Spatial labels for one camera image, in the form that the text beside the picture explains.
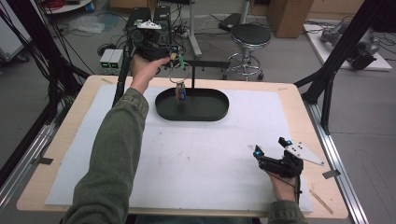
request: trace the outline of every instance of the black stool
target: black stool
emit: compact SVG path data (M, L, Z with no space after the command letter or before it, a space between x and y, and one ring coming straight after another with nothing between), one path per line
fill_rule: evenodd
M264 74L259 60L251 55L255 49L267 46L271 40L271 33L264 27L257 24L240 24L231 30L233 42L242 47L242 53L235 53L228 58L229 67L223 75L223 80L227 79L227 73L233 71L239 75L248 76L258 74L258 79L262 80Z

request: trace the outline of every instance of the white paper sheet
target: white paper sheet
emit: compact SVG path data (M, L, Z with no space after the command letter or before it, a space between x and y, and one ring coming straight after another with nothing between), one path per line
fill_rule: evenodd
M170 121L155 108L164 88L145 93L150 110L131 207L265 211L275 200L272 185L252 153L260 146L280 159L280 136L289 128L276 92L221 90L230 101L224 119ZM93 139L111 108L114 85L102 86L67 150L46 204L70 205L77 182L88 171ZM312 212L303 180L300 206Z

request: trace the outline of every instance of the person's left hand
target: person's left hand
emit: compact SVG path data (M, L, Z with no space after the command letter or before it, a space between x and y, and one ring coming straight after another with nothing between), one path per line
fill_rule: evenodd
M149 62L139 55L135 55L131 60L131 73L133 76L131 88L143 94L149 87L149 82L155 77L158 68L163 64L169 63L169 60L169 57L166 57Z

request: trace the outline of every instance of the round stool seat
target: round stool seat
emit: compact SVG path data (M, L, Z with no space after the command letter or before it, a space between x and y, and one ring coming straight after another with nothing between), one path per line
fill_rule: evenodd
M246 48L259 49L271 40L271 33L257 24L239 24L231 30L233 41Z

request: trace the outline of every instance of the stool base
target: stool base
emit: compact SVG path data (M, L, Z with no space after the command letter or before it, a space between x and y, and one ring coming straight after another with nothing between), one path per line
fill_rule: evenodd
M259 80L262 80L264 77L264 74L262 73L262 66L259 60L252 55L247 57L246 54L235 53L228 58L227 63L230 65L222 77L223 80L227 79L227 73L229 71L233 71L239 75L245 76L246 81L248 81L249 76L256 74L259 74Z

